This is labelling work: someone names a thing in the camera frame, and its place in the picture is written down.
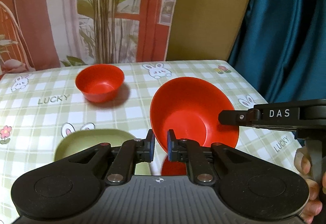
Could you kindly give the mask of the right hand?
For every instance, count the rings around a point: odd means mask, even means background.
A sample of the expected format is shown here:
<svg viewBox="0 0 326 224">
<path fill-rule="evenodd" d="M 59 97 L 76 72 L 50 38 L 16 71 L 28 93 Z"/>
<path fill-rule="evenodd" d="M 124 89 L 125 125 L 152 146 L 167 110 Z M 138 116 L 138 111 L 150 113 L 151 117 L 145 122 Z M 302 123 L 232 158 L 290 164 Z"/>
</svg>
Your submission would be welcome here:
<svg viewBox="0 0 326 224">
<path fill-rule="evenodd" d="M 301 218 L 305 223 L 312 223 L 314 217 L 320 214 L 323 204 L 319 200 L 319 184 L 308 177 L 311 164 L 306 147 L 301 147 L 296 150 L 294 166 L 309 186 L 309 200 L 302 211 Z"/>
</svg>

